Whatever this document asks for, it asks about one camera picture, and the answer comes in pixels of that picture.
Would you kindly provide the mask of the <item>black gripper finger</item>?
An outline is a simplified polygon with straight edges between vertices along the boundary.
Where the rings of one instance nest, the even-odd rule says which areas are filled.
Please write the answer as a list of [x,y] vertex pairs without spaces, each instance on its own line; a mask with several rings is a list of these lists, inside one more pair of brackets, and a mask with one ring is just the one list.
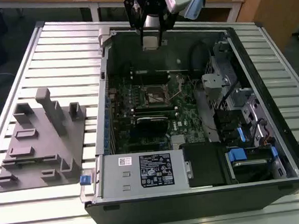
[[166,30],[171,30],[174,27],[177,14],[172,14],[168,11],[167,5],[165,3],[157,3],[156,13],[159,22],[159,40],[162,40],[163,32]]
[[143,9],[140,6],[143,3],[142,0],[124,0],[125,11],[131,28],[135,28],[140,35],[140,44],[143,46],[143,24],[145,18],[143,15]]

